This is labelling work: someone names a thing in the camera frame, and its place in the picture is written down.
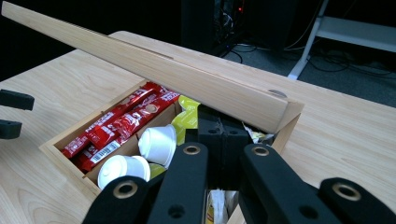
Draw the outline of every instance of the red packet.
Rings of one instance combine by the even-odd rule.
[[[116,140],[110,142],[107,146],[102,149],[96,148],[94,145],[89,145],[72,159],[72,162],[77,168],[83,172],[89,172],[96,164],[108,156],[113,151],[117,150],[126,142],[122,137],[118,137]]]
[[[144,101],[152,93],[164,91],[167,91],[167,89],[153,82],[147,82],[143,87],[135,91],[111,111],[99,118],[99,120],[97,120],[87,130],[85,130],[84,133],[81,133],[77,138],[70,142],[64,149],[62,149],[62,153],[66,156],[66,158],[72,158],[91,142],[90,138],[94,138],[94,136],[89,136],[89,133],[92,133],[92,130],[96,126],[102,127],[112,123],[119,116],[123,115],[125,112],[131,110],[139,103]]]
[[[152,93],[138,106],[148,105],[158,96],[158,92]],[[87,133],[88,139],[98,149],[105,147],[107,144],[109,144],[111,141],[115,140],[119,136],[120,133],[117,132],[117,129],[113,126],[113,123],[108,123],[107,125],[96,125]]]
[[[113,123],[123,138],[129,138],[144,125],[163,112],[166,107],[177,101],[179,94],[174,91],[163,93],[149,104],[137,106],[130,112],[125,113]]]

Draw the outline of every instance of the metal screw hole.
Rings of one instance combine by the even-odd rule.
[[[132,180],[120,182],[113,190],[114,197],[118,199],[126,199],[134,196],[137,192],[138,186]]]
[[[361,199],[361,194],[356,189],[346,184],[336,183],[332,186],[332,190],[334,190],[338,196],[353,202]]]
[[[188,155],[196,155],[201,151],[201,149],[198,147],[185,147],[183,148],[183,151]]]
[[[254,154],[256,154],[257,156],[268,156],[270,154],[270,151],[268,151],[268,149],[264,148],[264,147],[254,147],[253,149],[251,149],[253,151]]]

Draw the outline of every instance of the wooden table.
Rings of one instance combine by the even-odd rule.
[[[208,55],[142,36],[113,35],[175,58]],[[305,104],[283,158],[307,183],[329,177],[362,185],[396,211],[396,108],[330,91],[242,64],[279,90]],[[33,111],[0,107],[0,119],[23,123],[21,136],[0,140],[0,223],[80,223],[92,196],[67,178],[38,147],[143,78],[80,50],[0,82],[0,89],[35,97]]]

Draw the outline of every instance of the bar code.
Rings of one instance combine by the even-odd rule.
[[[120,144],[116,141],[112,141],[109,143],[107,146],[102,148],[100,151],[96,153],[95,156],[91,158],[91,161],[93,163],[97,163],[101,161],[104,157],[106,157],[108,154],[112,153],[114,150],[120,147]]]

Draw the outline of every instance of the black bracket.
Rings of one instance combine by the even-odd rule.
[[[33,110],[35,98],[31,95],[15,91],[0,90],[0,105]],[[22,123],[0,119],[0,139],[13,139],[21,134]]]
[[[161,179],[113,180],[83,223],[204,223],[207,191],[216,188],[239,191],[247,223],[396,223],[358,184],[330,178],[313,188],[273,148],[250,144],[239,121],[198,109],[197,132],[177,147]]]

